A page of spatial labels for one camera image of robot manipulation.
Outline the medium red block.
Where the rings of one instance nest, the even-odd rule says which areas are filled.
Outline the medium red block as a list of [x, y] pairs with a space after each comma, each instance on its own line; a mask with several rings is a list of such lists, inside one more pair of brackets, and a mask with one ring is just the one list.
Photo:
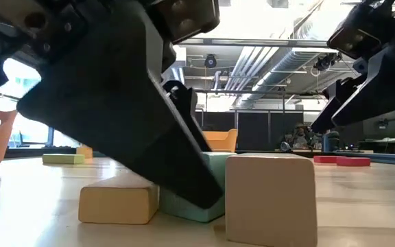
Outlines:
[[369, 167], [371, 166], [371, 160], [366, 157], [338, 156], [336, 158], [336, 164], [342, 167]]
[[336, 164], [338, 156], [314, 156], [313, 161], [321, 164]]

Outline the teal rectangular block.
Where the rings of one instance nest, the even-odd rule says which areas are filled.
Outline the teal rectangular block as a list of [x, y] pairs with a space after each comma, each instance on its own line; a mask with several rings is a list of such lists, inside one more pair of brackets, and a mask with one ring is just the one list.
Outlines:
[[[225, 191], [226, 160], [234, 153], [204, 152], [204, 161], [215, 175], [218, 184]], [[167, 215], [181, 217], [196, 222], [208, 223], [225, 214], [225, 195], [223, 195], [211, 208], [202, 209], [164, 188], [160, 189], [159, 210]]]

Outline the large green block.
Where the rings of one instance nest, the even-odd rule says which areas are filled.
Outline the large green block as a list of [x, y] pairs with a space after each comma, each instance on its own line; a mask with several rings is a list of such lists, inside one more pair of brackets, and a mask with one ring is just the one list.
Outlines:
[[83, 154], [44, 154], [43, 163], [46, 164], [82, 164], [85, 162]]

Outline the large yellow block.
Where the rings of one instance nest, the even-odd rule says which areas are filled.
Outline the large yellow block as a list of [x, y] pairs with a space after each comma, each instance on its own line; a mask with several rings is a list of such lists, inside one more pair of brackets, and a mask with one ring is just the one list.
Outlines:
[[159, 187], [124, 173], [81, 188], [78, 220], [94, 224], [147, 224], [158, 210]]

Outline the large tan wooden block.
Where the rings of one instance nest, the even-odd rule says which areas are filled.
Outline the large tan wooden block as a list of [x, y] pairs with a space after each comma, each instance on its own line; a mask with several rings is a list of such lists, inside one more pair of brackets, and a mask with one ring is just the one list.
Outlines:
[[236, 155], [226, 161], [226, 238], [267, 247], [316, 247], [315, 171], [294, 154]]

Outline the yellow plastic bin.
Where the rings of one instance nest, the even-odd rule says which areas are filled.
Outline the yellow plastic bin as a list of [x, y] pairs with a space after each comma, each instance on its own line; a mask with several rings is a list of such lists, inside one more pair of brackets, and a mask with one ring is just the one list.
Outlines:
[[212, 151], [232, 152], [236, 150], [237, 129], [229, 131], [204, 131], [204, 137]]

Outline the black partition panels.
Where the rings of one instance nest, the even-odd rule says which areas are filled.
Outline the black partition panels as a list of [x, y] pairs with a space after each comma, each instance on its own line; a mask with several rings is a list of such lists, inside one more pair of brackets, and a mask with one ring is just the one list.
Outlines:
[[[308, 118], [316, 118], [316, 115], [316, 112], [295, 111], [197, 110], [195, 119], [203, 130], [228, 131], [236, 128], [238, 151], [274, 151], [298, 126], [309, 127]], [[334, 131], [339, 133], [342, 148], [395, 154], [395, 112], [337, 127]]]

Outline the white ceiling pipes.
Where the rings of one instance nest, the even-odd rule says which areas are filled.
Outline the white ceiling pipes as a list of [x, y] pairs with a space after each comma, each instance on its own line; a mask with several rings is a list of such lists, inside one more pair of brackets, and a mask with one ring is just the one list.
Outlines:
[[244, 47], [224, 89], [244, 89], [278, 50], [278, 47]]

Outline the person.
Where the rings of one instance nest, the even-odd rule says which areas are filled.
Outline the person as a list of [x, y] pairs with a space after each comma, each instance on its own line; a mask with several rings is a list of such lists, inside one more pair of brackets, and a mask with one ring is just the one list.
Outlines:
[[312, 150], [315, 148], [315, 145], [319, 143], [319, 138], [309, 126], [297, 123], [291, 132], [285, 134], [284, 141], [294, 149]]

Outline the silver ventilation duct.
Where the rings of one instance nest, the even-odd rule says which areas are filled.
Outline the silver ventilation duct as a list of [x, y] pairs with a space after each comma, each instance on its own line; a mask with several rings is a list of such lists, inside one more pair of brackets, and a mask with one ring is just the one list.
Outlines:
[[239, 96], [233, 104], [235, 108], [248, 108], [253, 102], [262, 98], [265, 92], [279, 85], [283, 80], [297, 72], [320, 54], [337, 53], [329, 48], [287, 48], [284, 56], [273, 65], [267, 73], [252, 87], [251, 93]]

